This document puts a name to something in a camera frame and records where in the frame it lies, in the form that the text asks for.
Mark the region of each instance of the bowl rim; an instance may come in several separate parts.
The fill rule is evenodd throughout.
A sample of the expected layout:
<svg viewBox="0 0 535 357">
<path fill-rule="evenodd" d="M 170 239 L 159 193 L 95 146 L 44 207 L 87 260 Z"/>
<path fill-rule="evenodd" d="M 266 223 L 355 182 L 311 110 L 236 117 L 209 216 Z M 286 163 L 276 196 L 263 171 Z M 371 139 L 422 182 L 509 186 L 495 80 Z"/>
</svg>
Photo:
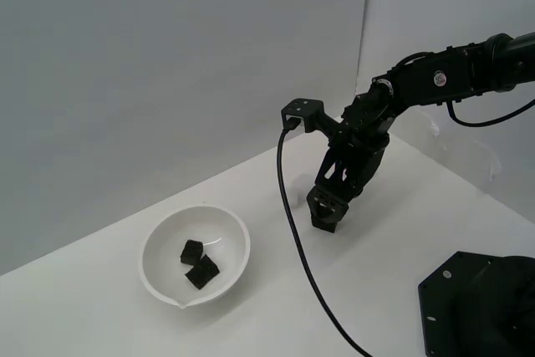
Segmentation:
<svg viewBox="0 0 535 357">
<path fill-rule="evenodd" d="M 218 289 L 216 292 L 214 292 L 212 294 L 208 294 L 205 297 L 201 297 L 201 298 L 195 299 L 195 300 L 193 300 L 193 301 L 191 301 L 189 303 L 182 304 L 182 303 L 179 303 L 178 301 L 174 300 L 173 298 L 167 297 L 164 294 L 158 292 L 150 284 L 149 280 L 147 279 L 147 277 L 145 275 L 145 270 L 143 268 L 143 256 L 145 255 L 145 248 L 146 248 L 146 245 L 147 245 L 147 243 L 148 243 L 148 241 L 150 239 L 150 236 L 152 236 L 152 233 L 154 233 L 154 231 L 156 230 L 157 227 L 159 227 L 163 222 L 165 222 L 167 219 L 169 219 L 173 215 L 175 215 L 177 213 L 180 213 L 182 211 L 185 211 L 186 209 L 192 209 L 192 208 L 197 208 L 197 207 L 216 208 L 216 209 L 219 209 L 220 211 L 226 212 L 230 216 L 232 216 L 234 218 L 234 220 L 236 220 L 236 222 L 242 228 L 243 236 L 245 237 L 245 254 L 243 256 L 242 264 L 240 265 L 240 267 L 237 270 L 236 274 L 234 275 L 233 278 L 231 278 L 231 280 L 229 280 L 227 282 L 227 284 L 225 284 L 225 286 L 221 287 L 220 289 Z M 146 289 L 150 292 L 150 294 L 152 294 L 154 297 L 158 298 L 159 300 L 163 301 L 164 303 L 168 303 L 168 304 L 171 304 L 171 305 L 176 305 L 176 306 L 180 307 L 181 309 L 184 309 L 184 308 L 190 307 L 192 305 L 206 303 L 208 301 L 213 300 L 214 298 L 218 298 L 218 297 L 222 296 L 240 278 L 240 276 L 242 276 L 242 273 L 245 270 L 247 262 L 249 261 L 249 254 L 250 253 L 251 253 L 251 238 L 249 237 L 249 231 L 247 230 L 247 227 L 245 226 L 245 223 L 243 222 L 243 220 L 236 213 L 234 213 L 230 209 L 227 209 L 225 207 L 220 207 L 220 206 L 214 205 L 214 204 L 207 204 L 207 203 L 192 204 L 192 205 L 189 205 L 189 206 L 186 206 L 186 207 L 181 207 L 180 209 L 177 209 L 177 210 L 173 211 L 172 213 L 170 213 L 169 215 L 167 215 L 166 217 L 161 219 L 158 223 L 156 223 L 152 227 L 152 229 L 150 230 L 149 234 L 145 237 L 145 240 L 143 241 L 142 246 L 141 246 L 141 252 L 140 252 L 140 255 L 139 255 L 139 258 L 138 258 L 138 271 L 139 271 L 141 282 L 145 285 Z"/>
</svg>

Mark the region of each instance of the black cable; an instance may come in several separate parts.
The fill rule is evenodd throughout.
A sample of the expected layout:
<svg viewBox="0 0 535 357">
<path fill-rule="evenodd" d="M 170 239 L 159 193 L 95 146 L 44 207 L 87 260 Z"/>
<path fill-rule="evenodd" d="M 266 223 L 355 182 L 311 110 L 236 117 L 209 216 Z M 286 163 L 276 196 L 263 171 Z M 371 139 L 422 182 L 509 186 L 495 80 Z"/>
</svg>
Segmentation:
<svg viewBox="0 0 535 357">
<path fill-rule="evenodd" d="M 310 286 L 312 286 L 312 290 L 316 294 L 316 297 L 318 298 L 319 303 L 324 308 L 325 313 L 329 316 L 331 322 L 336 327 L 336 329 L 340 332 L 342 337 L 353 347 L 353 349 L 357 350 L 359 353 L 361 353 L 364 357 L 372 357 L 372 355 L 368 352 L 366 352 L 362 347 L 360 347 L 358 344 L 355 343 L 354 340 L 351 339 L 351 337 L 348 335 L 348 333 L 345 331 L 345 329 L 342 327 L 340 322 L 336 319 L 333 312 L 325 302 L 324 296 L 319 291 L 318 285 L 316 284 L 316 281 L 314 280 L 314 276 L 312 275 L 312 272 L 310 271 L 310 267 L 308 266 L 307 258 L 304 255 L 303 245 L 301 244 L 301 239 L 299 238 L 298 229 L 295 227 L 295 222 L 293 221 L 292 211 L 290 210 L 290 206 L 288 204 L 288 197 L 286 196 L 286 190 L 284 187 L 284 179 L 283 179 L 283 143 L 284 143 L 284 137 L 286 137 L 286 134 L 289 132 L 289 130 L 284 129 L 281 133 L 280 138 L 278 139 L 278 145 L 277 145 L 277 177 L 278 177 L 278 188 L 281 191 L 281 197 L 283 199 L 283 205 L 284 205 L 284 211 L 286 212 L 286 216 L 288 217 L 288 223 L 290 224 L 290 229 L 292 230 L 293 234 L 293 240 L 295 240 L 295 245 L 298 248 L 299 258 L 301 258 L 301 263 L 303 264 L 304 272 L 307 275 L 308 281 L 310 282 Z"/>
<path fill-rule="evenodd" d="M 464 125 L 465 127 L 488 127 L 489 125 L 497 125 L 498 123 L 502 123 L 506 120 L 512 119 L 515 116 L 520 115 L 521 113 L 525 112 L 529 108 L 532 108 L 535 106 L 535 99 L 531 102 L 525 104 L 522 108 L 519 108 L 515 110 L 514 112 L 511 112 L 508 115 L 499 117 L 494 120 L 487 120 L 482 121 L 481 123 L 468 123 L 466 121 L 459 120 L 455 114 L 455 110 L 453 109 L 453 103 L 451 101 L 446 102 L 448 113 L 450 114 L 450 117 L 453 121 L 455 121 L 458 125 Z"/>
<path fill-rule="evenodd" d="M 417 54 L 411 54 L 411 55 L 407 56 L 406 58 L 403 58 L 402 60 L 400 60 L 400 62 L 395 67 L 404 66 L 407 63 L 412 62 L 413 60 L 416 60 L 416 59 L 419 59 L 419 58 L 423 58 L 424 56 L 427 56 L 430 53 L 431 52 L 418 52 Z"/>
</svg>

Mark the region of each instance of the black robotic arm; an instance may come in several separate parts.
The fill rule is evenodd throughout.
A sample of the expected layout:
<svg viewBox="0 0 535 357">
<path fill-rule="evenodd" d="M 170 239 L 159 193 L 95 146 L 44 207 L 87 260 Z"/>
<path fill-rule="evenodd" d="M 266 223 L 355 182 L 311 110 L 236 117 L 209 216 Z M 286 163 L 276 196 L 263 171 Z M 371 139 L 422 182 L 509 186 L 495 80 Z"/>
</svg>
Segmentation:
<svg viewBox="0 0 535 357">
<path fill-rule="evenodd" d="M 293 100 L 282 110 L 284 128 L 291 130 L 292 118 L 299 118 L 305 132 L 319 130 L 329 139 L 329 150 L 307 196 L 312 224 L 334 232 L 349 202 L 377 171 L 395 118 L 411 106 L 446 103 L 457 123 L 496 124 L 529 109 L 535 101 L 482 124 L 457 119 L 453 102 L 491 91 L 510 91 L 517 84 L 534 80 L 535 33 L 515 39 L 501 33 L 483 43 L 408 56 L 386 74 L 372 79 L 369 91 L 357 95 L 344 109 L 341 122 L 325 114 L 320 100 Z"/>
</svg>

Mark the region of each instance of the white table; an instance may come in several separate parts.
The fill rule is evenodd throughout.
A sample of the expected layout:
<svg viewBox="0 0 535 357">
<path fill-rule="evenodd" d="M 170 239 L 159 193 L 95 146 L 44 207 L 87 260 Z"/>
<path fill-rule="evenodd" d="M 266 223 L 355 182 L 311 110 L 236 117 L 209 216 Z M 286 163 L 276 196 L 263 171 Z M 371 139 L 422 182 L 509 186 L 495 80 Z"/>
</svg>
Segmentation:
<svg viewBox="0 0 535 357">
<path fill-rule="evenodd" d="M 316 134 L 290 140 L 285 179 L 299 194 L 294 216 L 318 284 L 345 328 L 373 355 L 425 355 L 416 286 L 455 251 L 535 257 L 535 225 L 396 138 L 338 231 L 312 228 L 304 197 L 325 146 Z M 143 288 L 136 265 L 140 243 L 170 212 L 204 201 L 243 219 L 251 259 L 224 298 L 180 310 Z M 0 354 L 355 352 L 302 272 L 270 150 L 0 277 Z"/>
</svg>

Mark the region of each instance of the white wall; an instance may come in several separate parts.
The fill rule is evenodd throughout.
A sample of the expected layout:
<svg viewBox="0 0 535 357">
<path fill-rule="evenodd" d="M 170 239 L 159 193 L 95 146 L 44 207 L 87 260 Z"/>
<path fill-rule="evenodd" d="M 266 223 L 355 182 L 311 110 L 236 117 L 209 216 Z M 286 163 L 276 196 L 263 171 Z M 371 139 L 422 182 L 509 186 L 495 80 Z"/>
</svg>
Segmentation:
<svg viewBox="0 0 535 357">
<path fill-rule="evenodd" d="M 0 274 L 351 101 L 364 0 L 0 0 Z"/>
<path fill-rule="evenodd" d="M 408 54 L 533 31 L 535 0 L 368 0 L 358 90 Z M 533 98 L 535 85 L 525 84 L 465 100 L 456 111 L 464 120 L 488 120 Z M 403 115 L 393 132 L 535 221 L 533 126 L 535 110 L 498 126 L 467 129 L 449 120 L 445 106 L 427 106 Z"/>
</svg>

